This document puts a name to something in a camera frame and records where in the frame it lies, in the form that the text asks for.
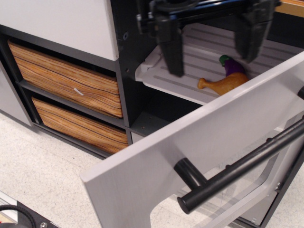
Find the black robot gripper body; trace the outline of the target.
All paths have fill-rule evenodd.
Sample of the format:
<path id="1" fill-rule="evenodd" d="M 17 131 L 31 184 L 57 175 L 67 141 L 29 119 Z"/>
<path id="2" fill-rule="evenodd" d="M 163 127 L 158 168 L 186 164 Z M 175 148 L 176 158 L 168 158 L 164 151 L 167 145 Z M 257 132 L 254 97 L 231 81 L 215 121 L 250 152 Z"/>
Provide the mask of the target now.
<path id="1" fill-rule="evenodd" d="M 138 0 L 139 13 L 137 25 L 140 33 L 156 31 L 152 27 L 156 18 L 164 16 L 177 20 L 181 26 L 215 19 L 228 15 L 237 15 L 249 20 L 250 24 L 259 21 L 271 21 L 280 0 Z"/>

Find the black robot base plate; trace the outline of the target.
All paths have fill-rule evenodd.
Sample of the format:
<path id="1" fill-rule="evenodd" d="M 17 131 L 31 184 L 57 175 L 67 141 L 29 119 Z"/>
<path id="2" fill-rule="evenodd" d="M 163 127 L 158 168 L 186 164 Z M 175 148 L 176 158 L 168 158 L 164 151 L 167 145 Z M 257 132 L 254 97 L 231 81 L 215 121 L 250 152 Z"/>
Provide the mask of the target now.
<path id="1" fill-rule="evenodd" d="M 42 215 L 38 214 L 37 212 L 33 211 L 32 209 L 22 204 L 21 202 L 17 201 L 17 206 L 24 208 L 27 212 L 30 213 L 30 215 L 35 220 L 37 228 L 39 228 L 42 223 L 46 223 L 47 228 L 58 228 L 58 226 L 55 223 L 43 217 Z M 23 215 L 21 212 L 17 212 L 17 215 L 18 215 L 18 223 L 26 226 L 27 228 L 32 227 L 29 219 L 25 215 Z"/>

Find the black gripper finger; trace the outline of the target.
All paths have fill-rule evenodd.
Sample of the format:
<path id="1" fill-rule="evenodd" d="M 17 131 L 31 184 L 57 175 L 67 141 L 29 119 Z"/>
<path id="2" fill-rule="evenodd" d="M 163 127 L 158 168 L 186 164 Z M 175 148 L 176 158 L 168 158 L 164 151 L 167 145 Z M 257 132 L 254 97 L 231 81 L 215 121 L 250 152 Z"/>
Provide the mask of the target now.
<path id="1" fill-rule="evenodd" d="M 255 60 L 271 27 L 275 2 L 249 2 L 246 11 L 237 16 L 235 48 L 243 60 Z"/>
<path id="2" fill-rule="evenodd" d="M 176 20 L 157 20 L 156 40 L 161 48 L 168 71 L 175 76 L 184 75 L 182 35 Z"/>

